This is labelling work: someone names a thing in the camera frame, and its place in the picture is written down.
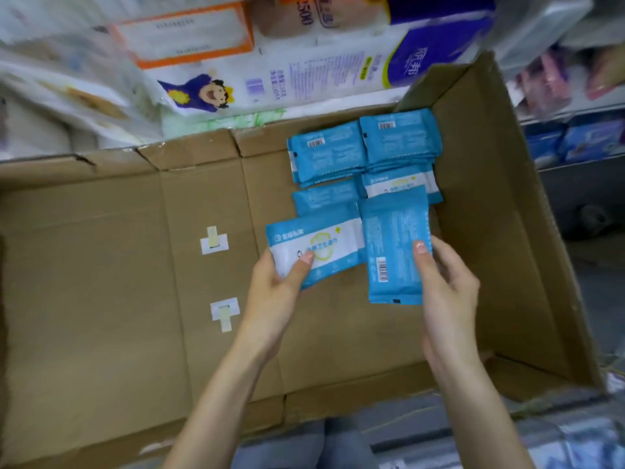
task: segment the fingernail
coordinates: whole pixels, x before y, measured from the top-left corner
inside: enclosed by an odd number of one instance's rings
[[[306,250],[306,253],[299,257],[299,259],[308,265],[312,265],[314,261],[314,252],[312,250]]]
[[[414,248],[414,252],[417,255],[423,255],[424,253],[429,253],[429,250],[426,247],[426,244],[423,240],[415,240],[412,242],[412,247]]]

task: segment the cardboard box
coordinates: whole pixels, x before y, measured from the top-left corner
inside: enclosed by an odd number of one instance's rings
[[[444,145],[443,238],[482,282],[478,337],[495,385],[515,400],[601,386],[569,258],[492,56],[432,67],[396,106],[421,107]],[[166,451],[241,320],[223,333],[210,304],[237,298],[244,311],[265,225],[294,216],[287,137],[392,108],[0,164],[8,464],[112,469]],[[212,226],[229,248],[202,254]],[[360,266],[302,293],[245,434],[435,386],[421,310],[371,305],[367,288]]]

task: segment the blue wet wipes packet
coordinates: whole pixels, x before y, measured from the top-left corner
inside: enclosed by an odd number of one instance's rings
[[[412,242],[432,252],[425,186],[380,194],[360,202],[371,303],[420,305],[423,287],[412,259]]]
[[[442,202],[431,163],[415,163],[380,173],[367,172],[362,175],[362,181],[367,197],[425,186],[430,204]]]
[[[270,224],[265,232],[281,278],[306,250],[314,252],[302,289],[364,261],[363,221],[356,203],[327,206],[304,217]]]
[[[287,147],[293,181],[302,187],[347,178],[361,173],[367,166],[367,153],[357,121],[295,135],[287,141]]]
[[[360,200],[356,178],[349,178],[324,186],[293,192],[293,202],[298,216],[305,216],[322,207]]]
[[[361,117],[369,163],[402,165],[411,159],[433,159],[442,153],[441,134],[430,109]]]

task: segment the forearm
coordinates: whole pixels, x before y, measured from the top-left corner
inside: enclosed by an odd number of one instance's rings
[[[465,469],[535,469],[477,353],[436,377]]]
[[[211,378],[164,464],[164,469],[227,469],[262,360],[235,343]]]

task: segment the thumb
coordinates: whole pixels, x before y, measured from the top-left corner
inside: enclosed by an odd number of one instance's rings
[[[419,276],[421,276],[424,288],[440,284],[441,282],[445,283],[441,273],[438,271],[434,257],[422,240],[412,242],[412,255],[414,256],[414,264],[417,267]]]
[[[307,250],[306,253],[295,262],[295,265],[291,268],[291,272],[287,275],[283,284],[295,293],[298,293],[306,276],[310,273],[313,261],[314,252],[312,250]]]

